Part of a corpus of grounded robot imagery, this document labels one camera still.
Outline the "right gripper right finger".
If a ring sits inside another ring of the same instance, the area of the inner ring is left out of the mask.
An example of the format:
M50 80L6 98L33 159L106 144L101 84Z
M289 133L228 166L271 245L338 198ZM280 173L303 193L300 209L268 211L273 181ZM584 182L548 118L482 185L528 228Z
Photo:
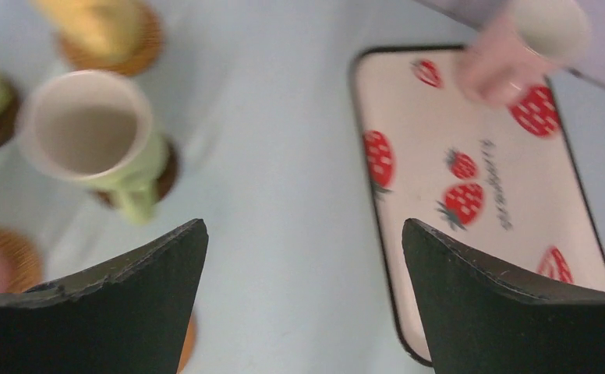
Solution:
M402 247L438 373L605 373L605 292L562 283L417 219Z

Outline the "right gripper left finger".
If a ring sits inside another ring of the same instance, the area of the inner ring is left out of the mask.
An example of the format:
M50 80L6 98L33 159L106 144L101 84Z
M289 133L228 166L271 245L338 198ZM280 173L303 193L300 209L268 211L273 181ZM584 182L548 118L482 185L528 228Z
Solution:
M80 272L0 294L0 373L177 373L208 242L194 219Z

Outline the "woven rattan coaster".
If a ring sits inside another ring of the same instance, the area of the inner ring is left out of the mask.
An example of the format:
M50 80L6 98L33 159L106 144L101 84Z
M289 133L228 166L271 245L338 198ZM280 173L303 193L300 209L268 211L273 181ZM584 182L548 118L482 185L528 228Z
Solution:
M42 282L41 257L27 236L0 228L0 252L11 268L9 290L5 293L21 293Z
M90 52L57 34L58 51L74 70L97 69L115 72L123 76L136 76L148 70L158 59L165 45L165 34L161 29L157 12L146 2L137 1L143 26L139 44L133 53L121 62L104 62Z

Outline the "green mug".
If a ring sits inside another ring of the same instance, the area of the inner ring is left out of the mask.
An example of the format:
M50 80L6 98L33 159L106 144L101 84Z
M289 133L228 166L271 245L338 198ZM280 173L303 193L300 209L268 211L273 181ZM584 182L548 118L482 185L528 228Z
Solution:
M118 73L81 70L40 85L23 102L16 142L52 178L103 192L128 221L154 219L170 155L146 94Z

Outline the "yellow mug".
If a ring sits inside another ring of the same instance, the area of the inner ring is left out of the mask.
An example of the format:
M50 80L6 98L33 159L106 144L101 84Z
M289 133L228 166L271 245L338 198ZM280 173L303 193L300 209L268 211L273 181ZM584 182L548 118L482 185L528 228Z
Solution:
M40 0L32 4L67 41L106 62L126 60L143 35L140 1Z

